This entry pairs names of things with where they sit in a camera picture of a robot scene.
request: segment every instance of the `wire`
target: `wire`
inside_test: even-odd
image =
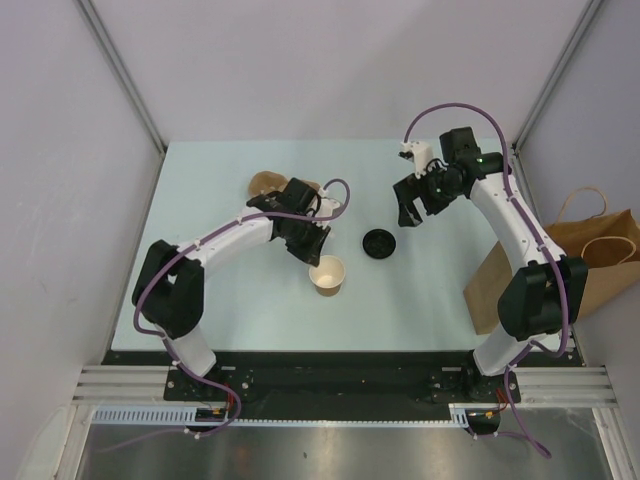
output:
[[[342,204],[342,206],[340,208],[336,209],[336,211],[333,212],[328,217],[317,218],[317,217],[308,217],[306,215],[295,215],[295,214],[283,213],[283,212],[260,212],[260,213],[253,213],[251,215],[247,215],[245,217],[242,217],[242,219],[240,219],[240,222],[248,222],[250,220],[255,220],[256,218],[263,218],[263,217],[290,218],[290,219],[293,219],[293,220],[302,220],[302,221],[305,221],[305,222],[328,222],[328,221],[331,221],[331,220],[335,220],[336,218],[340,217],[344,213],[344,211],[349,206],[349,202],[351,200],[351,189],[349,188],[349,184],[347,182],[345,182],[344,180],[342,180],[341,178],[334,178],[332,180],[329,180],[325,184],[323,189],[327,190],[331,185],[333,185],[335,183],[339,183],[344,187],[344,189],[345,189],[345,200],[344,200],[344,203]],[[227,223],[226,225],[223,225],[222,227],[218,228],[217,230],[214,230],[213,232],[211,232],[210,234],[206,235],[205,237],[203,237],[200,240],[200,246],[209,243],[211,240],[213,240],[217,236],[222,235],[223,233],[225,233],[226,231],[232,229],[233,227],[235,227],[238,224],[239,224],[238,220],[234,220],[232,222]],[[167,340],[167,337],[166,337],[166,335],[164,333],[161,333],[161,332],[159,332],[157,330],[149,330],[147,328],[143,328],[140,325],[140,314],[142,313],[142,306],[144,305],[144,302],[147,300],[149,294],[151,293],[151,290],[153,290],[155,288],[155,286],[158,284],[158,282],[165,277],[165,275],[171,270],[171,268],[176,263],[178,263],[182,258],[187,256],[189,253],[193,252],[196,248],[197,248],[196,244],[192,244],[192,245],[189,245],[184,250],[182,250],[181,252],[178,252],[178,254],[175,257],[173,257],[171,260],[169,260],[166,263],[166,265],[164,267],[162,267],[155,274],[155,276],[151,279],[149,284],[142,291],[142,294],[140,295],[140,298],[138,299],[138,303],[136,303],[135,312],[133,314],[133,327],[135,328],[135,330],[138,333],[141,333],[143,335],[152,335],[154,337],[159,337],[162,340],[162,343],[163,343],[164,347],[166,348],[167,352],[169,353],[169,356],[173,359],[174,364],[177,365],[189,377],[193,378],[194,380],[196,380],[196,381],[198,381],[200,383],[204,383],[205,385],[209,385],[211,387],[214,387],[214,388],[217,388],[219,390],[222,390],[222,391],[226,392],[227,393],[227,399],[229,400],[229,397],[231,397],[230,407],[231,407],[231,405],[233,405],[233,403],[235,401],[235,404],[237,406],[236,406],[236,409],[235,409],[235,412],[233,413],[233,415],[231,415],[231,417],[229,417],[225,422],[223,422],[221,425],[217,426],[216,428],[212,429],[211,431],[197,433],[195,435],[195,438],[197,439],[197,438],[203,438],[203,437],[208,437],[208,436],[214,435],[214,434],[224,430],[231,423],[233,423],[240,416],[240,412],[242,411],[242,401],[240,400],[240,397],[238,396],[238,394],[234,390],[232,390],[230,387],[228,387],[227,385],[223,385],[221,383],[217,383],[217,382],[214,382],[212,380],[208,380],[206,378],[203,378],[200,375],[197,375],[191,369],[189,369],[184,363],[182,363],[180,361],[180,358],[176,354],[175,350],[171,346],[171,344],[169,344],[169,342]],[[137,438],[133,438],[133,439],[127,440],[125,442],[122,442],[122,443],[119,443],[119,444],[116,444],[116,445],[112,445],[112,446],[107,447],[105,449],[98,450],[98,452],[101,452],[101,453],[111,452],[111,451],[117,450],[119,448],[122,448],[122,447],[125,447],[125,446],[128,446],[128,445],[132,445],[132,444],[144,441],[144,440],[146,440],[148,438],[152,438],[152,437],[164,434],[164,433],[178,433],[178,432],[184,432],[184,429],[182,429],[182,428],[180,428],[180,429],[172,428],[172,429],[159,430],[159,431],[156,431],[156,432],[152,432],[152,433],[143,435],[141,437],[137,437]]]
[[[513,398],[511,396],[511,391],[509,390],[509,371],[511,367],[513,367],[515,364],[517,364],[520,360],[522,360],[524,357],[526,357],[529,354],[533,346],[540,348],[543,352],[545,352],[546,354],[554,358],[561,357],[564,354],[565,350],[567,349],[567,344],[569,342],[569,305],[567,303],[567,291],[564,286],[562,274],[560,273],[560,269],[558,268],[558,265],[556,265],[556,262],[553,259],[553,255],[551,255],[549,248],[545,245],[542,235],[540,234],[535,224],[527,214],[527,211],[520,204],[520,201],[513,194],[514,193],[513,188],[511,187],[511,183],[509,181],[509,148],[507,147],[507,140],[505,139],[504,133],[500,128],[500,125],[498,125],[498,122],[496,122],[496,120],[491,115],[489,115],[489,113],[487,113],[486,111],[474,105],[470,105],[468,103],[460,103],[460,102],[442,103],[440,105],[427,108],[426,110],[420,112],[416,116],[416,118],[414,118],[413,121],[409,124],[409,127],[407,128],[407,131],[404,135],[404,143],[407,143],[409,141],[409,136],[411,135],[413,128],[416,126],[416,124],[420,121],[422,117],[424,117],[425,115],[428,115],[429,113],[432,113],[438,110],[443,110],[445,108],[464,108],[467,110],[471,110],[476,113],[479,113],[484,118],[486,118],[489,121],[489,123],[491,123],[491,126],[494,128],[494,130],[498,134],[498,139],[500,140],[500,147],[502,149],[502,162],[503,162],[502,182],[504,184],[504,189],[505,189],[505,192],[507,193],[507,197],[509,198],[509,201],[512,203],[514,208],[518,211],[518,214],[522,218],[522,221],[527,225],[527,228],[530,230],[531,234],[533,235],[533,238],[538,244],[538,249],[540,250],[540,252],[542,252],[542,255],[544,255],[549,265],[551,265],[551,270],[553,271],[553,275],[556,279],[556,284],[558,286],[558,291],[560,295],[560,310],[562,311],[562,333],[560,337],[560,346],[558,347],[558,350],[553,351],[548,349],[544,345],[542,345],[540,342],[536,340],[532,340],[531,342],[529,342],[529,344],[527,344],[527,346],[522,350],[522,352],[516,356],[516,358],[514,358],[511,362],[509,362],[509,365],[507,366],[507,368],[505,368],[505,372],[504,372],[505,392],[507,395],[507,400],[511,405],[511,410],[513,411],[513,414],[516,417],[518,425],[520,425],[520,428],[522,429],[523,433],[521,434],[521,433],[513,433],[513,432],[504,432],[500,435],[500,436],[510,436],[514,438],[526,438],[534,446],[534,448],[538,451],[538,453],[540,453],[540,455],[542,455],[545,458],[551,458],[551,452],[549,452],[549,450],[544,445],[542,445],[540,442],[538,442],[533,438],[533,436],[527,429],[526,425],[524,424],[522,418],[520,417],[520,414],[516,410],[515,403],[513,402]]]
[[[496,388],[496,395],[498,397],[498,406],[500,407],[500,410],[498,410],[498,413],[504,412],[509,406],[509,400],[507,400],[507,397],[505,396],[504,393],[502,393],[502,390],[499,388]]]

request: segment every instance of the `paper bag handle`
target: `paper bag handle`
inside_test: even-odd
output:
[[[600,213],[596,214],[596,215],[590,216],[589,218],[600,217],[600,216],[604,215],[605,213],[607,213],[607,210],[609,210],[609,201],[607,200],[607,196],[598,187],[593,186],[593,185],[589,185],[589,186],[586,186],[586,187],[576,188],[573,192],[571,192],[569,194],[567,199],[562,204],[562,208],[560,209],[560,213],[558,213],[558,218],[556,218],[556,221],[554,223],[560,223],[560,221],[562,220],[562,217],[564,216],[564,212],[569,207],[569,204],[573,201],[573,199],[578,194],[578,192],[584,192],[584,191],[596,192],[598,195],[600,195],[600,197],[602,198],[602,201],[604,202],[604,205],[602,207],[602,211]]]
[[[616,265],[620,265],[621,263],[624,263],[627,260],[629,260],[631,257],[633,257],[635,255],[636,250],[638,249],[638,247],[636,246],[635,242],[633,240],[628,239],[627,237],[616,237],[616,236],[596,237],[596,238],[592,238],[591,240],[589,240],[584,245],[584,247],[582,247],[582,253],[580,253],[580,256],[584,257],[584,252],[587,250],[587,247],[589,245],[591,245],[593,242],[597,242],[598,240],[624,240],[625,242],[628,242],[628,243],[631,244],[631,253],[629,255],[627,255],[626,257],[624,257],[622,260],[620,260],[618,263],[616,263]]]

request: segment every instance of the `brown paper bag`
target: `brown paper bag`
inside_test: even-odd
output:
[[[575,194],[599,193],[604,209],[580,222],[561,222]],[[545,227],[569,257],[582,256],[589,266],[578,318],[589,315],[640,280],[640,228],[630,210],[606,215],[607,199],[596,187],[575,190],[565,201],[555,223]],[[498,299],[511,281],[509,260],[496,243],[464,289],[464,298],[478,335],[491,333],[498,324]]]

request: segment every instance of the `gray floor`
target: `gray floor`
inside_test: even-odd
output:
[[[236,427],[206,440],[168,434],[97,450],[149,427],[94,426],[80,480],[611,479],[590,410],[523,412],[553,453],[508,438],[473,441],[459,429]],[[501,430],[515,428],[512,415]]]

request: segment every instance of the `white wall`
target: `white wall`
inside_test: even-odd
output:
[[[0,478],[105,344],[160,160],[71,0],[0,16]]]
[[[545,222],[567,194],[598,185],[611,210],[631,208],[640,220],[640,3],[606,2],[522,156]],[[579,198],[568,219],[600,211],[594,194]],[[589,362],[606,364],[618,401],[640,448],[640,285],[576,327]]]
[[[166,141],[399,138],[445,101],[513,138],[586,0],[95,3]]]

